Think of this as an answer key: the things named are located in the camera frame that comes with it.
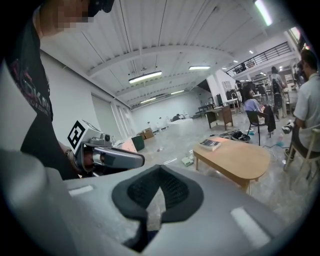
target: book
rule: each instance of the book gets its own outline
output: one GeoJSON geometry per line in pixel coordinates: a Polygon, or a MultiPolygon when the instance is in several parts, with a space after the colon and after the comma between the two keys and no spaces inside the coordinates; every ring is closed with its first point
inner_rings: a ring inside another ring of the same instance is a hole
{"type": "Polygon", "coordinates": [[[210,140],[210,139],[205,139],[204,141],[199,143],[199,146],[201,148],[209,151],[215,151],[217,148],[220,147],[220,145],[221,145],[221,142],[210,140]]]}

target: purple shirt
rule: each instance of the purple shirt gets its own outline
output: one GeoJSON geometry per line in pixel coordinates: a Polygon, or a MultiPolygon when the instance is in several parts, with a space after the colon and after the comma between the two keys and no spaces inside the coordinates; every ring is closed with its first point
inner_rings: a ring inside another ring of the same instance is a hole
{"type": "Polygon", "coordinates": [[[243,108],[244,108],[244,111],[259,111],[259,112],[262,112],[262,109],[261,109],[258,101],[256,101],[253,98],[247,99],[244,102],[243,108]]]}

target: wooden table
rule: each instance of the wooden table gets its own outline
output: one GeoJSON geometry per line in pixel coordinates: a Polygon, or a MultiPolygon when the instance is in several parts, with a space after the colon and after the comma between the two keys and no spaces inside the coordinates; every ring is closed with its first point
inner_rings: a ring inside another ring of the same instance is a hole
{"type": "Polygon", "coordinates": [[[270,154],[263,147],[240,141],[210,137],[208,140],[221,142],[215,151],[203,149],[198,144],[193,147],[195,169],[199,160],[216,169],[247,191],[251,180],[258,181],[267,170],[270,154]]]}
{"type": "Polygon", "coordinates": [[[227,130],[228,123],[231,123],[232,126],[234,126],[234,121],[232,120],[232,114],[231,114],[231,109],[229,105],[210,109],[210,110],[207,110],[205,113],[208,118],[210,129],[211,129],[211,123],[214,121],[223,121],[225,130],[227,130]]]}

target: backpack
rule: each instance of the backpack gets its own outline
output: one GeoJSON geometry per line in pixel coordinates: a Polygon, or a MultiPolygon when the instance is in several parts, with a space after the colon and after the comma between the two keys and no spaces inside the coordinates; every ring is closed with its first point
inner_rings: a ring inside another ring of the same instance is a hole
{"type": "Polygon", "coordinates": [[[282,97],[280,93],[274,94],[274,107],[276,110],[282,108],[282,97]]]}
{"type": "Polygon", "coordinates": [[[280,86],[275,78],[272,79],[272,89],[273,89],[273,94],[280,93],[280,86]]]}

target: cardboard box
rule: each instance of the cardboard box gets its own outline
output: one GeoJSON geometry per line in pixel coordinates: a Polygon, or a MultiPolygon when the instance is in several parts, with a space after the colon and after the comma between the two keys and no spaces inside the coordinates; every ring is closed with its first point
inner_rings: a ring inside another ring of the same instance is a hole
{"type": "Polygon", "coordinates": [[[152,138],[152,137],[155,136],[150,127],[147,128],[147,129],[144,129],[142,132],[143,132],[143,135],[144,135],[144,140],[152,138]]]}
{"type": "Polygon", "coordinates": [[[151,130],[148,130],[148,131],[144,132],[143,134],[144,134],[145,139],[149,139],[149,138],[152,138],[155,136],[151,130]]]}

